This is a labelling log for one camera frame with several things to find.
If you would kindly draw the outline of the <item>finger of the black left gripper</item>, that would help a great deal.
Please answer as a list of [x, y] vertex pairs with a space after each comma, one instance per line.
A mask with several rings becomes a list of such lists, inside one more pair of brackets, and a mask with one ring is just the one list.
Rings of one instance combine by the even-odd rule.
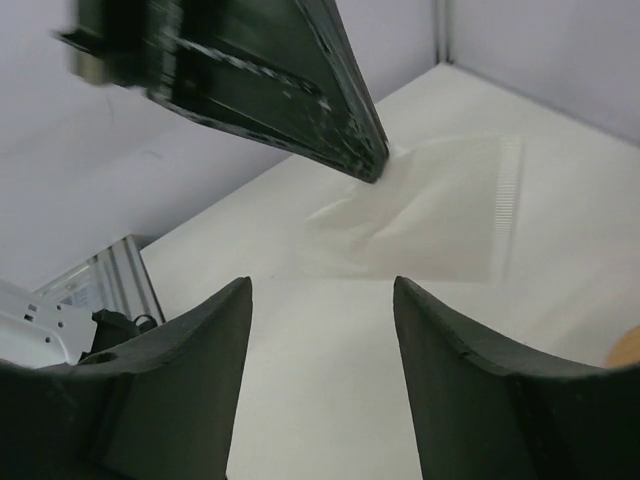
[[333, 1], [152, 1], [150, 100], [367, 183], [387, 137]]

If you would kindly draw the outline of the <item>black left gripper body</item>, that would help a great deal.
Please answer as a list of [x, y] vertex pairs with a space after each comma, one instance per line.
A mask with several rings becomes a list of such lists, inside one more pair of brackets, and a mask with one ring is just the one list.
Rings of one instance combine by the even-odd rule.
[[69, 70], [93, 86], [149, 89], [159, 82], [162, 30], [173, 1], [80, 0], [71, 23], [52, 32], [69, 56]]

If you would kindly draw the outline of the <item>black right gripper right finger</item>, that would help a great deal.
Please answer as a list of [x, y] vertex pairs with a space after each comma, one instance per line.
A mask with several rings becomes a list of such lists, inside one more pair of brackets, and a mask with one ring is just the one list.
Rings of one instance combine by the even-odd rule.
[[393, 313], [426, 479], [635, 479], [639, 369], [512, 340], [412, 280]]

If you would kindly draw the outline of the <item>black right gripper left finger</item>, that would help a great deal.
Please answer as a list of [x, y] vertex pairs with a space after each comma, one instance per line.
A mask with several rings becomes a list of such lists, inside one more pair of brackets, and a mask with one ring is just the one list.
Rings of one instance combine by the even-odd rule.
[[240, 277], [76, 365], [1, 365], [5, 479], [223, 479], [252, 323]]

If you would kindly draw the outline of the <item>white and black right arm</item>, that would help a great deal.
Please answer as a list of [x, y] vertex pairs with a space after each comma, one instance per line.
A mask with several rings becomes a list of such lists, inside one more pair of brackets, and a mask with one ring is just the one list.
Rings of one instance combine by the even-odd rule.
[[[223, 479], [252, 323], [241, 277], [176, 320], [1, 289], [5, 479]], [[426, 479], [635, 479], [639, 369], [522, 345], [410, 279], [393, 313]]]

